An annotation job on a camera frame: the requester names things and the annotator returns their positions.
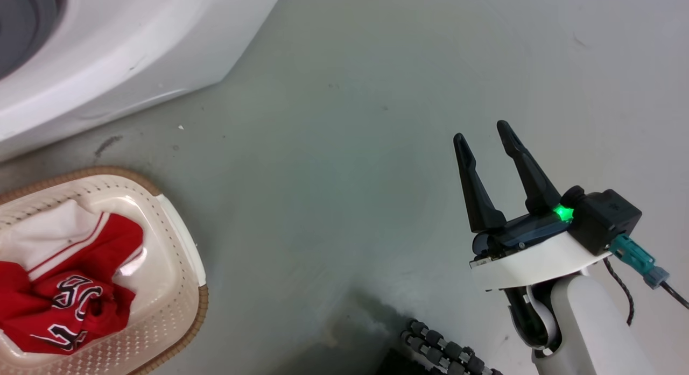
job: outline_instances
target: black cable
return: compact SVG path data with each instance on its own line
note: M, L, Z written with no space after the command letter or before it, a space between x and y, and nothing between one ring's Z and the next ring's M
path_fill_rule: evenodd
M629 315L627 316L627 325L631 326L632 320L634 319L634 299L632 298L632 294L631 294L631 292L629 292L629 289L627 289L627 285L625 285L624 282L622 282L622 279L620 278L620 276L618 276L617 273L615 273L615 270L613 270L613 265L610 264L610 260L608 260L608 258L605 258L603 260L603 263L605 264L605 267L608 269L608 273L610 273L610 275L613 276L613 279L615 280L615 282L617 282L617 284L624 291L624 294L627 296L627 301L629 301Z
M679 293L675 292L674 289L670 285L667 284L667 282L663 281L660 282L660 285L667 291L667 293L670 294L670 296L674 297L675 300L677 300L679 303L682 304L682 306L686 307L689 309L689 302L687 302L684 297L680 296Z

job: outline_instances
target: washing machine drum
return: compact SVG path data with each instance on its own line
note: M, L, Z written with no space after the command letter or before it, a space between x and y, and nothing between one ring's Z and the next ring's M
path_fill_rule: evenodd
M0 79L41 48L56 19L56 0L0 0Z

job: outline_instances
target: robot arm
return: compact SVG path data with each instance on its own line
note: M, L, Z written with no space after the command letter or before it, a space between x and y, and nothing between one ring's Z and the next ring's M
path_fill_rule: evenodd
M667 285L669 274L629 238L641 211L612 189L584 194L575 186L560 196L510 125L501 121L497 129L519 172L529 213L507 221L495 209L467 140L457 134L463 196L477 234L470 262L476 285L507 296L515 329L532 348L541 375L655 373L606 290L586 270L614 255L652 289L662 286L684 301ZM418 321L411 321L403 341L447 373L499 373Z

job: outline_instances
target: teal cable connector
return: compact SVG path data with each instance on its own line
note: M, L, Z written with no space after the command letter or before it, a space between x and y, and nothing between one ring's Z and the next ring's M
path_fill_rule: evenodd
M669 272L655 265L652 255L627 235L615 237L610 243L610 252L642 275L651 289L656 289L670 277Z

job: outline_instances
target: gray concrete floor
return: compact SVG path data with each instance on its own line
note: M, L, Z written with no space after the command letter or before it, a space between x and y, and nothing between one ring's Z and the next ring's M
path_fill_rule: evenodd
M584 117L531 115L519 53L481 66L475 44L457 42L507 48L470 29L466 14L480 19L480 7L427 4L280 0L224 82L7 162L2 188L112 165L170 197L199 243L211 306L194 343L156 374L370 373L407 316L505 373L534 373L506 300L473 287L451 139L467 135L508 218L525 212L524 193L498 119L560 190L581 183L581 169L588 187L620 183L603 171L627 141L581 145L595 116L567 98L543 97ZM96 155L111 137L121 139ZM655 188L630 180L623 192Z

